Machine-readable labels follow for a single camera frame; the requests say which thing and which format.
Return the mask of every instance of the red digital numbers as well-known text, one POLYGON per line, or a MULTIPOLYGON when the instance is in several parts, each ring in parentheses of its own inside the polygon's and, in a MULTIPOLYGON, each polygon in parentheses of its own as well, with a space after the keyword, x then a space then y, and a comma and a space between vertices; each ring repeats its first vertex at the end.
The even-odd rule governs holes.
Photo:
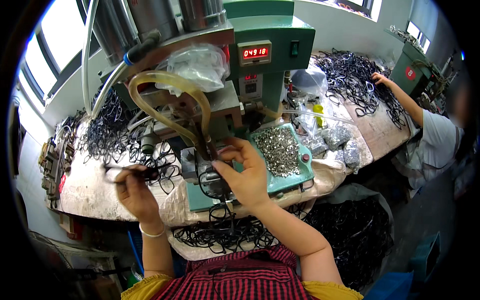
POLYGON ((245 76, 245 80, 255 79, 257 78, 257 74, 248 74, 245 76))
POLYGON ((245 50, 243 52, 243 58, 244 59, 249 59, 252 57, 262 57, 262 56, 267 56, 268 55, 268 49, 267 48, 256 48, 256 49, 250 49, 250 50, 245 50))

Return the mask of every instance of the wooden workbench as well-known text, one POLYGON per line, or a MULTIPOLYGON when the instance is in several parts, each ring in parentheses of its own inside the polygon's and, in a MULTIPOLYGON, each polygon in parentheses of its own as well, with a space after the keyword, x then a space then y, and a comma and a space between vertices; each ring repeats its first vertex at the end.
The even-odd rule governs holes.
MULTIPOLYGON (((78 127, 78 136, 82 136, 86 130, 87 123, 81 123, 78 127)), ((136 221, 136 218, 118 201, 115 184, 111 183, 119 169, 109 171, 105 175, 105 169, 101 160, 89 159, 84 163, 87 153, 77 151, 72 160, 72 169, 67 175, 65 184, 60 193, 60 200, 56 209, 67 214, 85 216, 90 218, 136 221)), ((118 166, 131 165, 129 155, 124 152, 119 160, 118 166)), ((292 204, 316 199, 320 196, 331 193, 340 185, 347 169, 339 161, 318 160, 312 162, 312 169, 315 173, 313 188, 305 192, 293 190, 284 194, 281 198, 273 198, 273 201, 281 207, 288 207, 292 204)), ((184 226, 194 224, 198 221, 208 221, 208 212, 191 212, 188 207, 186 182, 181 176, 172 178, 176 188, 170 195, 160 188, 158 183, 149 186, 155 197, 160 217, 168 226, 184 226)), ((234 207, 237 217, 247 216, 250 213, 241 205, 234 207)))
POLYGON ((368 145, 373 160, 384 157, 410 137, 406 117, 401 116, 406 126, 402 126, 402 129, 397 128, 387 115, 385 103, 381 101, 375 113, 362 117, 358 117, 355 112, 355 108, 358 108, 356 104, 350 100, 344 101, 343 104, 368 145))
MULTIPOLYGON (((333 104, 333 109, 339 117, 355 121, 356 125, 345 124, 352 133, 352 140, 356 141, 359 147, 360 168, 372 163, 397 148, 408 139, 408 127, 402 130, 397 129, 385 112, 385 107, 379 109, 369 116, 359 118, 355 114, 355 105, 349 101, 345 105, 333 104)), ((86 124, 81 124, 78 130, 79 136, 86 129, 86 124)), ((99 219, 135 221, 135 217, 128 212, 123 205, 119 203, 116 196, 114 184, 106 183, 104 180, 104 170, 102 162, 90 159, 84 164, 86 153, 76 153, 72 161, 72 170, 65 181, 60 201, 57 209, 59 211, 99 219)), ((119 166, 128 166, 131 163, 128 155, 124 154, 119 162, 119 166)), ((353 170, 347 168, 345 175, 353 173, 353 170)), ((181 176, 172 179, 175 185, 184 184, 181 176)), ((329 183, 324 183, 324 190, 330 189, 329 183)), ((178 210, 178 203, 172 204, 165 201, 167 195, 157 184, 150 187, 152 194, 161 205, 160 213, 162 218, 174 218, 172 209, 178 210)), ((297 199, 303 198, 303 195, 297 195, 297 199)))

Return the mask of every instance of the bracelet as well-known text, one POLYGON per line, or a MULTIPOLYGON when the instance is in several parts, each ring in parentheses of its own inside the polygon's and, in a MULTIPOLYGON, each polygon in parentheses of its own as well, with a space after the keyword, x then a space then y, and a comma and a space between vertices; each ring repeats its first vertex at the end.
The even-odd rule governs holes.
POLYGON ((162 234, 165 233, 165 225, 163 226, 163 231, 160 232, 160 234, 157 234, 157 235, 151 235, 151 234, 148 234, 146 233, 143 229, 142 229, 142 225, 140 225, 140 223, 138 223, 138 228, 140 228, 140 232, 143 233, 144 235, 150 237, 150 238, 158 238, 160 237, 162 234))

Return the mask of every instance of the woman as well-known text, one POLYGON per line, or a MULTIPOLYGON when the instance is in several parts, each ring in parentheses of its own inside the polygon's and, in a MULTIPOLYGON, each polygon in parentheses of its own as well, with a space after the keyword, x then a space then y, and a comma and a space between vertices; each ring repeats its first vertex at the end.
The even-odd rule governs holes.
POLYGON ((475 139, 470 85, 465 75, 457 77, 448 89, 451 99, 447 107, 449 118, 422 109, 396 83, 375 72, 375 84, 384 84, 395 95, 401 106, 423 129, 392 159, 395 168, 405 176, 408 188, 417 190, 447 170, 455 161, 461 160, 472 149, 475 139))
MULTIPOLYGON (((270 249, 236 252, 188 262, 185 276, 174 279, 170 245, 158 205, 145 182, 123 170, 117 176, 118 198, 138 218, 143 231, 145 279, 122 293, 125 300, 148 299, 322 299, 356 300, 363 296, 345 287, 332 248, 320 232, 283 210, 267 194, 265 163, 248 141, 228 138, 219 152, 235 159, 238 173, 223 161, 213 166, 238 201, 282 243, 270 249), (300 257, 301 280, 295 273, 300 257)), ((133 168, 145 169, 136 165, 133 168)))

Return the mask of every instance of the right hand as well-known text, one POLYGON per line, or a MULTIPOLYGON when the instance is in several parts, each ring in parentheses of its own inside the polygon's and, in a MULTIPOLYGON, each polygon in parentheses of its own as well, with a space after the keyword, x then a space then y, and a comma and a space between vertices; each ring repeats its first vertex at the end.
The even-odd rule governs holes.
POLYGON ((212 162, 215 170, 225 179, 237 200, 249 211, 259 204, 270 201, 267 194, 267 171, 265 162, 250 144, 236 137, 229 137, 224 143, 230 145, 218 151, 223 161, 235 159, 243 164, 243 172, 238 173, 223 161, 212 162))
POLYGON ((144 171, 146 166, 133 165, 124 168, 115 178, 117 196, 120 202, 134 215, 140 223, 161 223, 158 204, 147 188, 145 180, 135 176, 132 170, 144 171))
POLYGON ((390 79, 386 78, 385 76, 377 72, 374 72, 372 74, 372 79, 377 80, 377 82, 375 82, 375 85, 384 84, 388 88, 391 88, 391 85, 393 83, 393 81, 391 81, 390 79))

